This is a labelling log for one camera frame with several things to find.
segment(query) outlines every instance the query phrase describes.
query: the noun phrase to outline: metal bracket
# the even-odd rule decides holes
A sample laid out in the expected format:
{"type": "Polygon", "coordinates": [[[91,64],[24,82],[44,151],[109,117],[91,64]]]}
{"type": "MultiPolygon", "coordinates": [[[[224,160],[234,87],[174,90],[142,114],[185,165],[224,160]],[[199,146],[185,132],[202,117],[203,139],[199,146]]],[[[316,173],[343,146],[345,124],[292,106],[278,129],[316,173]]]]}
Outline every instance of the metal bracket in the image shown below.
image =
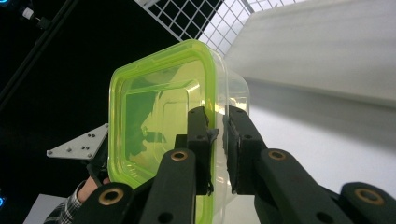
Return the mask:
{"type": "Polygon", "coordinates": [[[99,150],[108,132],[108,124],[84,133],[83,135],[70,140],[58,147],[47,150],[50,158],[92,160],[99,150]]]}

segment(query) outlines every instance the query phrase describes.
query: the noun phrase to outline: plaid shirt sleeve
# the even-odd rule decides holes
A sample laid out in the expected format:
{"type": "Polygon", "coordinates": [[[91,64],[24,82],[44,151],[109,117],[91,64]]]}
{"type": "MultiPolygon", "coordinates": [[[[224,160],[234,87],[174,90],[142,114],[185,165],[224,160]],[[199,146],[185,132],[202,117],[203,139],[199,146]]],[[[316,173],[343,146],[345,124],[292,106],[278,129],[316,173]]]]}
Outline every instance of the plaid shirt sleeve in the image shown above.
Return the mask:
{"type": "Polygon", "coordinates": [[[72,195],[60,203],[49,214],[44,224],[71,224],[75,213],[81,207],[81,202],[77,198],[77,193],[84,184],[85,180],[78,185],[72,195]]]}

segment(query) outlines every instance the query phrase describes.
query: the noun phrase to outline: wire grid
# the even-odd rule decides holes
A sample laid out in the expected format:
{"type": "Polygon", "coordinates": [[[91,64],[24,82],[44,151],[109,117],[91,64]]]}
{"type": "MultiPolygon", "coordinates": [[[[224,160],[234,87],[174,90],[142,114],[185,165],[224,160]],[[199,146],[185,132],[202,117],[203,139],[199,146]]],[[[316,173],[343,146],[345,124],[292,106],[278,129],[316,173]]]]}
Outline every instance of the wire grid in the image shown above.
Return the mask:
{"type": "Polygon", "coordinates": [[[177,39],[198,39],[224,56],[252,13],[304,0],[135,1],[177,39]]]}

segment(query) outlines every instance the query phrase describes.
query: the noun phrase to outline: transparent plastic box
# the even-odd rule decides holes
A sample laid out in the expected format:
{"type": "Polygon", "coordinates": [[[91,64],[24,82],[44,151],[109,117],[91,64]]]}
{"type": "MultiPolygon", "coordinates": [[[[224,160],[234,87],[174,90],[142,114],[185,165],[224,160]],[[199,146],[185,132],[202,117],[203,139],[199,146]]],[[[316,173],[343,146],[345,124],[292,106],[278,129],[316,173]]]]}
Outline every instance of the transparent plastic box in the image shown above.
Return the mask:
{"type": "Polygon", "coordinates": [[[113,182],[137,188],[156,175],[176,135],[187,134],[187,114],[205,108],[213,144],[211,196],[197,196],[196,223],[221,223],[228,173],[223,144],[227,105],[248,112],[244,79],[227,71],[221,57],[198,40],[186,40],[114,72],[109,93],[108,173],[113,182]]]}

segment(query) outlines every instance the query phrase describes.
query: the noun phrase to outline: lime green container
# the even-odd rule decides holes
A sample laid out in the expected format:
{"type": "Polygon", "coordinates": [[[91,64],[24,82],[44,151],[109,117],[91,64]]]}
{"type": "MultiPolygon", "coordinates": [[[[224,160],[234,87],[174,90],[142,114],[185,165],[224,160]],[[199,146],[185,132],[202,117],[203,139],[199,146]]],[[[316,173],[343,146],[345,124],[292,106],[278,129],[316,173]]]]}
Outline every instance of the lime green container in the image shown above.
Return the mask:
{"type": "MultiPolygon", "coordinates": [[[[174,148],[176,135],[187,133],[189,110],[204,106],[208,128],[218,129],[230,102],[248,108],[246,82],[230,77],[220,56],[197,40],[183,41],[117,69],[109,96],[109,177],[134,189],[156,175],[163,154],[174,148]],[[229,93],[230,80],[239,89],[235,96],[229,93]]],[[[197,196],[196,223],[213,223],[215,213],[221,213],[215,204],[222,207],[226,201],[226,159],[222,144],[220,153],[216,147],[212,150],[215,194],[197,196]]],[[[221,220],[219,215],[215,222],[221,220]]]]}

